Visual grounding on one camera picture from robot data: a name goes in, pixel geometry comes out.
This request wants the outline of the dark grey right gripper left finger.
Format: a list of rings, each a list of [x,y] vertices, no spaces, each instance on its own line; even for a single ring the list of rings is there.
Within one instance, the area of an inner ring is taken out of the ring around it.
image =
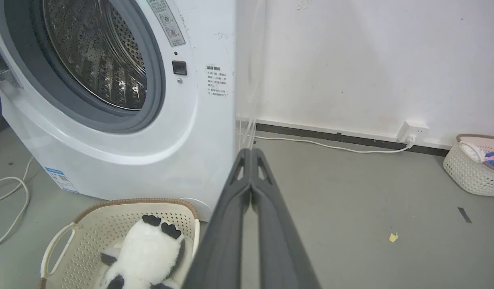
[[[251,153],[251,149],[238,152],[183,289],[241,287],[243,219],[251,202]]]

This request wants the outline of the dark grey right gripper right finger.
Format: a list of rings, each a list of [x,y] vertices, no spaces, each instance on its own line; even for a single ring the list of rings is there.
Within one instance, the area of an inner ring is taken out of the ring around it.
[[[252,207],[258,216],[260,287],[320,289],[306,249],[265,154],[251,151]]]

